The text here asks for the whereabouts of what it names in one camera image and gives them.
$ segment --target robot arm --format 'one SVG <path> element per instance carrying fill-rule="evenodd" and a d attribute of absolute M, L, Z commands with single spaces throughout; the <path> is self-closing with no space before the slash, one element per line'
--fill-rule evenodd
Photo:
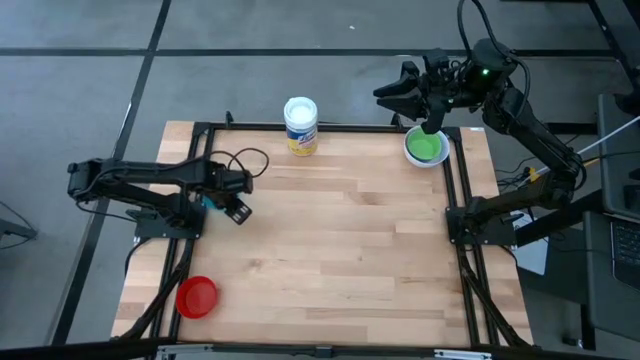
<path fill-rule="evenodd" d="M 423 74 L 414 63 L 405 62 L 400 80 L 374 91 L 378 105 L 414 121 L 426 118 L 421 127 L 427 134 L 439 131 L 444 115 L 453 108 L 482 109 L 487 126 L 514 137 L 551 170 L 529 186 L 490 199 L 474 197 L 465 208 L 451 209 L 447 216 L 456 233 L 476 236 L 493 218 L 530 206 L 565 206 L 584 169 L 580 156 L 536 119 L 523 94 L 510 83 L 517 65 L 505 53 L 509 49 L 504 45 L 483 39 L 470 59 L 455 65 L 442 50 L 432 50 L 424 57 Z"/>
<path fill-rule="evenodd" d="M 201 201 L 189 198 L 192 193 L 211 199 L 237 224 L 251 215 L 238 199 L 238 194 L 253 191 L 251 173 L 203 158 L 180 164 L 92 159 L 72 163 L 67 171 L 71 175 L 67 193 L 76 202 L 109 198 L 140 206 L 141 210 L 127 211 L 138 224 L 139 237 L 198 237 L 205 209 Z M 173 184 L 181 191 L 163 195 L 133 184 Z"/>

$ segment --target red plastic lid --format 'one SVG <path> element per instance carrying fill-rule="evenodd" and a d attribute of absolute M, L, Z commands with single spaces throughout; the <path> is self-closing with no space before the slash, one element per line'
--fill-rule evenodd
<path fill-rule="evenodd" d="M 178 312 L 189 319 L 199 319 L 218 303 L 218 289 L 208 277 L 194 276 L 187 279 L 176 295 Z"/>

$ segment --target wipes canister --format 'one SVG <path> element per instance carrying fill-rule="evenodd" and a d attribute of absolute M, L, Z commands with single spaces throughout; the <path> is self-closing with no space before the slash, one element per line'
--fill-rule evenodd
<path fill-rule="evenodd" d="M 295 97 L 284 106 L 287 142 L 291 152 L 309 156 L 318 147 L 318 108 L 311 99 Z"/>

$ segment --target concrete floor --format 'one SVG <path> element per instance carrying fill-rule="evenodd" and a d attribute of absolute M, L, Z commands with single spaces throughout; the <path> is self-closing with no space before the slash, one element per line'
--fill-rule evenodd
<path fill-rule="evenodd" d="M 161 0 L 11 0 L 0 3 L 0 47 L 146 48 Z M 450 0 L 174 0 L 160 48 L 460 49 Z M 498 39 L 513 48 L 606 48 L 586 5 L 484 0 Z M 470 4 L 473 43 L 486 32 Z M 65 193 L 66 165 L 108 157 L 140 70 L 138 57 L 0 57 L 0 199 L 40 230 L 37 241 L 0 251 L 0 348 L 41 345 L 76 256 L 88 217 Z M 313 98 L 324 121 L 385 124 L 391 113 L 371 91 L 397 79 L 406 58 L 156 58 L 125 159 L 151 161 L 167 120 L 281 121 L 295 95 Z M 625 91 L 612 61 L 528 60 L 530 101 L 543 121 L 589 122 L 596 96 Z M 522 79 L 516 76 L 516 84 Z M 453 111 L 450 125 L 481 126 L 478 114 Z M 530 154 L 489 132 L 496 168 Z M 574 141 L 582 148 L 595 137 Z M 599 186 L 590 168 L 584 193 Z M 111 205 L 110 211 L 122 211 Z M 109 337 L 133 227 L 107 220 L 82 295 L 71 342 Z M 578 308 L 526 288 L 536 343 L 560 343 L 579 329 Z M 628 357 L 640 345 L 599 332 L 598 354 Z"/>

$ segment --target wooden tabletop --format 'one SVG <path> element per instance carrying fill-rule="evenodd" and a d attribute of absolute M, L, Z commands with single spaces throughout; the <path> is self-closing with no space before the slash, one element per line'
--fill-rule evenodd
<path fill-rule="evenodd" d="M 159 162 L 186 158 L 192 127 L 167 123 Z M 473 194 L 498 194 L 484 131 L 461 132 Z M 271 165 L 254 180 L 254 193 L 242 197 L 253 209 L 242 226 L 221 211 L 207 215 L 190 275 L 215 281 L 220 303 L 202 319 L 182 319 L 179 340 L 468 346 L 460 275 L 444 217 L 443 169 L 409 164 L 403 136 L 321 132 L 317 152 L 296 157 L 284 133 L 216 131 L 214 149 L 256 147 L 269 154 Z M 254 173 L 264 164 L 254 153 L 244 153 L 241 161 Z M 126 331 L 155 296 L 167 243 L 153 240 L 133 256 L 113 335 Z M 513 259 L 497 247 L 483 250 L 494 302 L 531 342 Z M 486 342 L 482 307 L 475 301 Z M 168 331 L 173 304 L 171 297 L 161 334 Z"/>

